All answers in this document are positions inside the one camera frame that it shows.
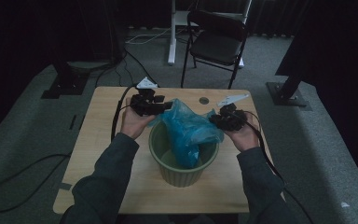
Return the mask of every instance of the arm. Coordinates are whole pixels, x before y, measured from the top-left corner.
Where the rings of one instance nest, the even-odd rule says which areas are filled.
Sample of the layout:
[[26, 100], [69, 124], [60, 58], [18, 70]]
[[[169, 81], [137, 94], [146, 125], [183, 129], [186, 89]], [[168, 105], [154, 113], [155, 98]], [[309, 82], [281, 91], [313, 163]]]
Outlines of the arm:
[[[258, 130], [252, 116], [246, 113], [246, 117], [249, 124]], [[281, 197], [283, 182], [269, 169], [255, 132], [245, 125], [237, 132], [225, 133], [240, 152], [237, 159], [241, 167], [243, 191], [249, 203], [248, 224], [296, 223]]]
[[95, 163], [93, 174], [74, 186], [75, 204], [62, 216], [61, 223], [115, 223], [139, 147], [134, 140], [154, 117], [140, 117], [126, 107], [120, 133]]

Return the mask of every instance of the gray carpet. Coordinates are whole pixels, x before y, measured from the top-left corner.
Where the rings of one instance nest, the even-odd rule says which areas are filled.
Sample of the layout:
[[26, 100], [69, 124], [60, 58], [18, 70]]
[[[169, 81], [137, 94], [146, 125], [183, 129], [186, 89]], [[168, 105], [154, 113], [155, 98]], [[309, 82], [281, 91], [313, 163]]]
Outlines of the gray carpet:
[[[160, 31], [133, 31], [132, 35], [154, 32]], [[274, 163], [314, 222], [358, 223], [358, 170], [315, 89], [305, 83], [299, 87], [311, 111], [274, 105], [269, 96], [266, 82], [286, 80], [274, 74], [290, 43], [290, 38], [250, 36], [243, 54], [245, 67], [239, 71], [232, 89], [246, 89], [253, 95]], [[126, 48], [160, 87], [178, 88], [186, 45], [178, 40], [173, 66], [167, 65], [168, 46], [168, 38], [157, 38]], [[99, 63], [72, 65], [95, 67]], [[101, 72], [90, 75], [82, 95], [63, 95], [55, 100], [40, 99], [56, 76], [54, 68], [49, 66], [34, 77], [0, 125], [0, 180], [44, 156], [73, 149]], [[103, 73], [97, 85], [128, 86], [132, 83], [131, 77], [138, 82], [145, 76], [143, 68], [128, 55], [117, 69]], [[226, 89], [228, 82], [229, 73], [224, 70], [202, 64], [194, 69], [190, 64], [185, 88]], [[20, 202], [59, 160], [40, 162], [0, 188], [0, 209]], [[67, 161], [26, 204], [0, 214], [0, 224], [58, 223], [61, 216], [54, 214], [52, 205], [66, 165]], [[285, 197], [300, 223], [309, 223], [294, 200], [287, 194]]]

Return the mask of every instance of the person's right hand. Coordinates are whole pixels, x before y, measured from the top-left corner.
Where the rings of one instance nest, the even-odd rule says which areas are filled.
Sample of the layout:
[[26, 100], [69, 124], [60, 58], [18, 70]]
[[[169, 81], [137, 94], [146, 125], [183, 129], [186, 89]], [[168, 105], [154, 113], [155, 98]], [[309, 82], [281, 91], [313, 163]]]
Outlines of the person's right hand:
[[[253, 122], [252, 114], [246, 112], [245, 114], [247, 121], [258, 130], [258, 125], [254, 124]], [[231, 138], [234, 146], [239, 151], [245, 151], [253, 147], [259, 147], [258, 137], [255, 134], [255, 131], [252, 130], [248, 124], [245, 124], [239, 131], [225, 131], [225, 134]]]
[[120, 131], [132, 139], [136, 139], [144, 131], [146, 125], [156, 118], [155, 115], [139, 116], [131, 107], [131, 98], [126, 99], [126, 110], [123, 113]]

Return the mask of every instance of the hole in table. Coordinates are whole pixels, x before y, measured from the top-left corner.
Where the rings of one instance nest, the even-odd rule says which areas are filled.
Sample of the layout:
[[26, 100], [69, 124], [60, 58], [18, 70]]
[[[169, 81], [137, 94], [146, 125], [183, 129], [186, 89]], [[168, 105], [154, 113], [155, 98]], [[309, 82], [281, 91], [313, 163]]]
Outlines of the hole in table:
[[207, 105], [207, 104], [209, 104], [209, 99], [206, 98], [206, 97], [201, 97], [201, 98], [200, 98], [200, 103], [201, 103], [202, 105]]

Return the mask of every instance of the dark background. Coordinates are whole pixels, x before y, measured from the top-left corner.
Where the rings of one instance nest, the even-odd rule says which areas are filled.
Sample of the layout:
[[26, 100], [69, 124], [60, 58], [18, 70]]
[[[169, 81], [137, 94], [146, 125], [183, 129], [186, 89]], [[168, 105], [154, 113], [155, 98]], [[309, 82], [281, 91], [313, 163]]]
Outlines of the dark background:
[[[32, 78], [53, 62], [46, 26], [35, 16], [30, 1], [0, 0], [0, 122]], [[43, 8], [54, 48], [64, 62], [115, 57], [118, 49], [111, 48], [108, 35], [92, 35], [108, 34], [106, 18], [85, 18], [88, 12], [104, 15], [103, 0], [93, 1], [96, 7], [88, 12], [82, 12], [86, 1], [81, 0], [34, 2]], [[109, 2], [111, 17], [119, 14], [136, 28], [171, 25], [171, 1], [124, 2], [119, 12], [113, 8], [122, 2]], [[191, 2], [177, 1], [177, 9], [187, 9]], [[242, 12], [244, 4], [209, 0], [203, 6]], [[277, 75], [298, 77], [315, 86], [358, 165], [358, 1], [254, 0], [249, 16], [252, 35], [296, 36]]]

